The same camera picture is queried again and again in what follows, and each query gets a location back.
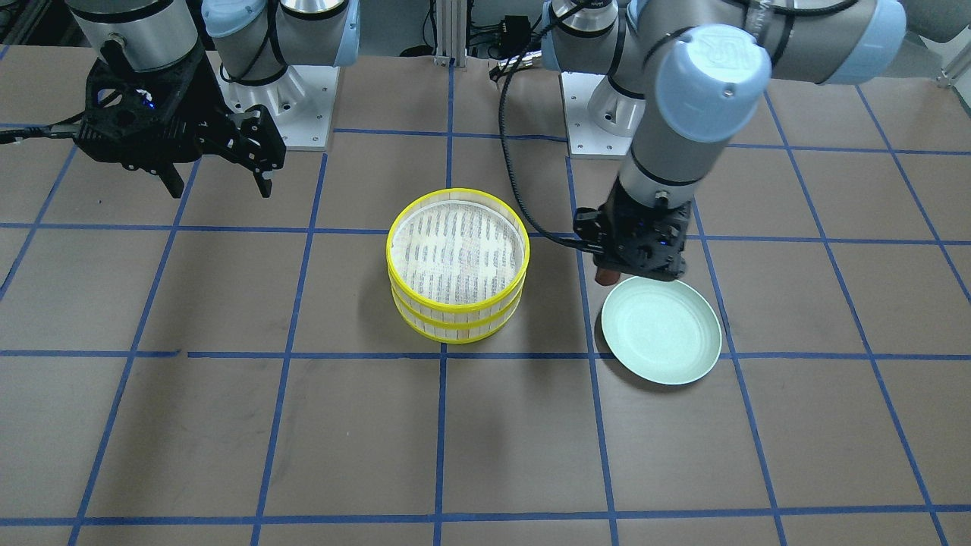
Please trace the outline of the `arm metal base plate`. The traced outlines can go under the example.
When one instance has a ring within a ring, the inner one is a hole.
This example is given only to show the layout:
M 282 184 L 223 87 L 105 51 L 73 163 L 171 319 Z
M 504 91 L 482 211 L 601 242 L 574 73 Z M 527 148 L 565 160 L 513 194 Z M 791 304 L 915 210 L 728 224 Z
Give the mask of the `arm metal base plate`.
M 222 77 L 216 80 L 235 111 L 255 104 L 266 107 L 288 151 L 325 152 L 341 72 L 339 67 L 296 65 L 263 86 L 229 83 Z
M 621 93 L 608 77 L 564 72 L 561 94 L 572 158 L 623 158 L 643 118 L 645 100 Z

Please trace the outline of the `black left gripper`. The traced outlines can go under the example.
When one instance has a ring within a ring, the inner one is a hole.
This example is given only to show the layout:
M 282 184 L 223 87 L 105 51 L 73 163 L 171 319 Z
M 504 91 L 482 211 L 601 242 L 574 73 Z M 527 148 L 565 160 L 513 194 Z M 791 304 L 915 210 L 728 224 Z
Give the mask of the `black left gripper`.
M 690 200 L 670 204 L 665 190 L 656 191 L 643 205 L 616 183 L 597 209 L 578 208 L 573 232 L 592 253 L 594 265 L 622 275 L 660 282 L 679 280 L 687 272 L 682 252 L 691 219 Z

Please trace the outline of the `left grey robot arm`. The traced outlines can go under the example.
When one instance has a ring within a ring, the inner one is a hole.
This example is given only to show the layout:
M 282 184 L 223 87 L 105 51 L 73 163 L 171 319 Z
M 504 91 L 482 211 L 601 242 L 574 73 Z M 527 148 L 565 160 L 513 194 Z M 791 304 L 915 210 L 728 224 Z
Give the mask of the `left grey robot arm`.
M 541 22 L 548 69 L 643 105 L 609 197 L 573 216 L 607 286 L 683 275 L 697 187 L 770 80 L 867 82 L 907 31 L 899 1 L 548 1 Z

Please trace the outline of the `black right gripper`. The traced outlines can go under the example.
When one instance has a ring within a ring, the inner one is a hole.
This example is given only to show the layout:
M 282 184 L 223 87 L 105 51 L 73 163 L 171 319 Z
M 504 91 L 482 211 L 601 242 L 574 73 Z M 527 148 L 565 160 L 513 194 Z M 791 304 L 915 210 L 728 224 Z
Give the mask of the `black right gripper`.
M 259 194 L 272 195 L 287 147 L 266 107 L 228 106 L 201 42 L 180 60 L 136 71 L 117 39 L 104 42 L 86 79 L 75 143 L 98 162 L 156 170 L 174 199 L 185 191 L 176 163 L 220 155 L 253 171 Z

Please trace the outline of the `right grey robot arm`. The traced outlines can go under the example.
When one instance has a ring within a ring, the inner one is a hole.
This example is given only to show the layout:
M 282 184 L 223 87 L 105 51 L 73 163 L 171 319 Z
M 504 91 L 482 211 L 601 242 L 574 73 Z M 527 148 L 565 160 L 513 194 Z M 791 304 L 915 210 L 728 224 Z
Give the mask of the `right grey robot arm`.
M 357 1 L 69 1 L 97 54 L 72 139 L 95 162 L 159 177 L 183 196 L 177 165 L 217 155 L 272 174 L 294 142 L 325 139 L 323 88 L 311 75 L 351 66 L 360 51 Z

